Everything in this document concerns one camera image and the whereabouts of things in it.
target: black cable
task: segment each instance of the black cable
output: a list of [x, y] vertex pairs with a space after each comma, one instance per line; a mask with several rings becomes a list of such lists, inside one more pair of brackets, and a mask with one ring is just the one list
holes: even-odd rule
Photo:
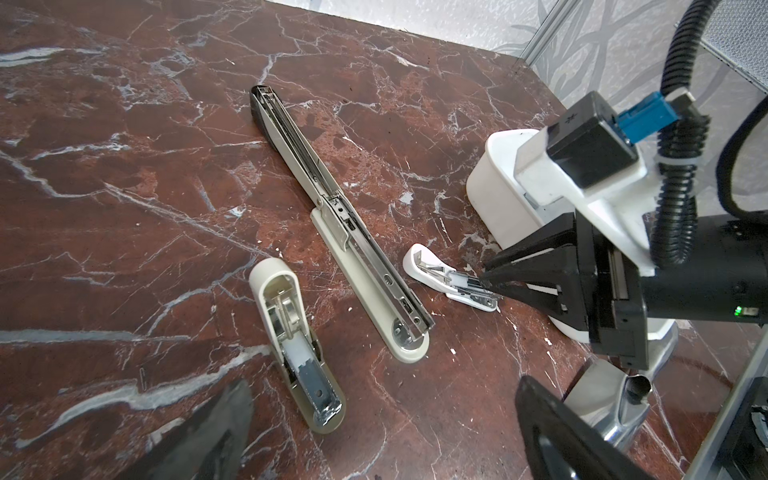
[[723, 209], [736, 218], [753, 223], [761, 223], [762, 225], [768, 225], [768, 213], [764, 210], [754, 212], [742, 210], [733, 199], [732, 183], [733, 167], [736, 165], [739, 151], [752, 133], [752, 130], [765, 118], [766, 114], [768, 114], [768, 95], [757, 104], [752, 113], [744, 119], [736, 133], [725, 144], [723, 153], [720, 154], [720, 159], [717, 161], [717, 169], [715, 170], [717, 198], [720, 200], [720, 205], [723, 206]]
[[[661, 94], [680, 87], [690, 89], [690, 79], [704, 28], [720, 0], [693, 0], [680, 20], [670, 43]], [[658, 154], [665, 158], [700, 157], [710, 119], [695, 109], [678, 112], [680, 120], [659, 131]], [[696, 165], [659, 163], [664, 176], [650, 234], [650, 256], [659, 268], [681, 265], [688, 260], [697, 227], [694, 177]]]

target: wall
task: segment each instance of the wall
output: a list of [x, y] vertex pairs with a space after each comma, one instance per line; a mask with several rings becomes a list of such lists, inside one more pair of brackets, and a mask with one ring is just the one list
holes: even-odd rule
[[507, 55], [519, 55], [557, 0], [272, 1]]
[[[589, 91], [599, 91], [617, 111], [659, 88], [674, 25], [688, 0], [581, 0], [534, 70], [570, 107]], [[717, 156], [741, 121], [764, 94], [709, 52], [701, 51], [691, 86], [703, 113], [712, 116], [710, 138], [697, 179], [701, 215], [723, 213], [714, 187]], [[764, 121], [748, 140], [734, 171], [737, 201], [749, 209], [768, 207], [768, 171], [763, 152]], [[641, 144], [646, 160], [655, 154], [653, 139]]]

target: red marble surface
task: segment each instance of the red marble surface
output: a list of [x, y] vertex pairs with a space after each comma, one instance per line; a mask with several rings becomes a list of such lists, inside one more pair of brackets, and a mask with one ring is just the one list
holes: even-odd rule
[[[5, 1], [0, 18], [0, 478], [111, 478], [240, 376], [239, 478], [530, 478], [518, 379], [561, 394], [588, 350], [526, 305], [481, 313], [411, 282], [437, 326], [428, 358], [394, 360], [246, 93], [278, 91], [393, 263], [419, 241], [477, 271], [498, 250], [465, 194], [485, 139], [564, 111], [521, 61], [253, 0]], [[246, 278], [274, 256], [349, 400], [331, 435], [266, 350]], [[756, 340], [682, 330], [631, 457], [679, 478]]]

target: blue connector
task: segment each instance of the blue connector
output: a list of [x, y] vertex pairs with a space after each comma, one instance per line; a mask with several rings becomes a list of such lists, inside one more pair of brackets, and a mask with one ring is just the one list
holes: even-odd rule
[[634, 107], [621, 112], [616, 123], [629, 141], [636, 144], [676, 120], [675, 110], [660, 92], [655, 91]]

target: marble table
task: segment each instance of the marble table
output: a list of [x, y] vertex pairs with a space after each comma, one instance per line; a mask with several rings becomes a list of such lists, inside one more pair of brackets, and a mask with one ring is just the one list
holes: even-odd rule
[[[588, 349], [512, 300], [411, 282], [428, 358], [393, 359], [250, 118], [279, 93], [398, 264], [414, 242], [477, 272], [467, 201], [485, 139], [564, 111], [522, 61], [260, 0], [0, 3], [0, 478], [112, 478], [228, 382], [255, 413], [239, 478], [530, 478], [514, 394], [560, 395]], [[309, 431], [246, 278], [296, 272], [349, 400]], [[679, 478], [757, 330], [684, 324], [631, 458]]]

